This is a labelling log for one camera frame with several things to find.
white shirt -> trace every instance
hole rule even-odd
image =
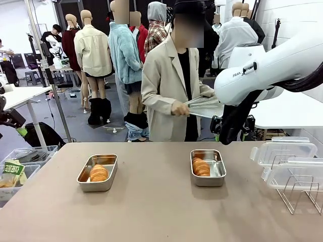
[[[0,50],[2,51],[8,51],[10,49],[5,48],[4,46],[0,47]],[[0,53],[0,62],[3,62],[5,58],[5,61],[10,61],[10,55],[6,53]]]
[[[220,68],[228,68],[231,53],[238,44],[257,43],[257,41],[257,34],[242,18],[233,17],[230,21],[224,23],[221,27],[219,44],[216,49]]]
[[[132,35],[135,37],[135,40],[137,42],[137,34],[139,33],[139,29],[135,28],[132,32]]]
[[[77,62],[82,70],[94,77],[111,73],[108,37],[103,32],[87,24],[74,38]]]

stool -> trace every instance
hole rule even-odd
[[[36,86],[37,82],[40,82],[40,77],[37,71],[25,72],[25,77],[26,77],[27,85],[28,85],[28,82],[32,82],[32,85]]]

hand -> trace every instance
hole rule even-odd
[[[172,115],[176,115],[176,116],[188,116],[189,115],[189,109],[188,106],[186,104],[183,104],[180,101],[175,101],[172,104]]]

table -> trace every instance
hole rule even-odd
[[[50,90],[51,87],[14,87],[13,91],[3,94],[7,100],[4,110],[9,108],[18,108],[25,104],[28,106],[32,122],[35,126],[35,130],[42,147],[46,146],[46,142],[42,135],[34,109],[31,105],[32,103],[37,103],[37,101],[33,101],[31,99]]]
[[[249,159],[261,144],[67,144],[0,211],[0,241],[321,241],[323,217],[291,215],[261,179]],[[221,152],[223,187],[191,183],[193,149]],[[82,192],[76,178],[87,158],[109,153],[118,155],[112,188]]]
[[[259,129],[302,129],[323,127],[323,103],[304,93],[284,90],[273,99],[261,101],[250,111]]]

metal tray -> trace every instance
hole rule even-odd
[[[77,182],[84,192],[104,192],[111,188],[118,169],[118,156],[111,155],[92,155],[85,163],[83,169],[77,177]],[[104,181],[90,181],[90,171],[96,165],[103,165],[109,177]]]
[[[210,166],[210,176],[197,176],[193,172],[193,159],[197,157]],[[221,187],[226,176],[226,168],[217,150],[192,150],[191,151],[191,176],[198,187]]]

